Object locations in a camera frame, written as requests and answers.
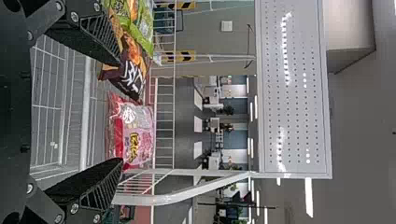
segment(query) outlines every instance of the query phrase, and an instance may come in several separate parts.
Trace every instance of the snack bag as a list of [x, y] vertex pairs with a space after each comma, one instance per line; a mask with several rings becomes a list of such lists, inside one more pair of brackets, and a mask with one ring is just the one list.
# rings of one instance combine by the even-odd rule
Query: snack bag
[[108, 98], [106, 156], [123, 158], [124, 170], [148, 166], [154, 145], [151, 107], [126, 101], [114, 93]]

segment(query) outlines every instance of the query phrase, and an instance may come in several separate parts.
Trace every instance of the yellow sign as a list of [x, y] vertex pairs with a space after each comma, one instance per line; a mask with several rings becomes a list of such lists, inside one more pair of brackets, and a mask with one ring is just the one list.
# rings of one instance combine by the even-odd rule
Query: yellow sign
[[195, 61], [195, 50], [177, 50], [166, 51], [163, 53], [163, 61], [166, 63], [172, 63], [176, 56], [177, 63], [189, 63]]

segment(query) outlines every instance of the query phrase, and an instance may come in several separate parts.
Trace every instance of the white railing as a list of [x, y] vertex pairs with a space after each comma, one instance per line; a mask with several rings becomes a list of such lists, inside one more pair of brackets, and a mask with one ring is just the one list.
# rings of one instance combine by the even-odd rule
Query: white railing
[[167, 174], [148, 174], [147, 171], [142, 171], [120, 182], [116, 193], [132, 195], [152, 194], [151, 191], [154, 190], [155, 186], [170, 173], [171, 172]]
[[[133, 175], [130, 179], [119, 184], [119, 188], [113, 199], [113, 204], [124, 204], [124, 205], [136, 205], [136, 206], [159, 206], [167, 205], [171, 203], [178, 203], [184, 200], [193, 198], [195, 196], [207, 193], [211, 190], [215, 190], [232, 183], [250, 178], [253, 173], [250, 171], [239, 172], [239, 171], [204, 171], [204, 170], [178, 170], [178, 169], [153, 169], [153, 170], [135, 170], [131, 171], [138, 172]], [[151, 186], [143, 185], [145, 178], [140, 181], [136, 180], [141, 175], [146, 175], [151, 178], [153, 175], [156, 176], [156, 182], [152, 183]], [[169, 175], [188, 175], [188, 176], [223, 176], [222, 178], [208, 181], [197, 186], [178, 190], [172, 193], [163, 195], [149, 195], [145, 194], [148, 190], [153, 189], [161, 180]]]

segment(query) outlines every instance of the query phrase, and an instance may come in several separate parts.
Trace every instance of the perforated white panel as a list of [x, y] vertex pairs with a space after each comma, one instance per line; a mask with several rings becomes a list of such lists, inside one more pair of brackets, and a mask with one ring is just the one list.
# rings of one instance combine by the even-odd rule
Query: perforated white panel
[[321, 1], [256, 1], [260, 169], [332, 176]]

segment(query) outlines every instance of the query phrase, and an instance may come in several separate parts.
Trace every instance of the ceiling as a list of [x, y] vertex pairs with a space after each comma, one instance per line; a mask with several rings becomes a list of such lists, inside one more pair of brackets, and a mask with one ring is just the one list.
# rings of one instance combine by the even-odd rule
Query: ceiling
[[313, 181], [314, 217], [305, 211], [303, 180], [257, 180], [262, 204], [279, 206], [268, 223], [396, 220], [395, 8], [394, 0], [373, 1], [377, 51], [329, 76], [333, 179]]

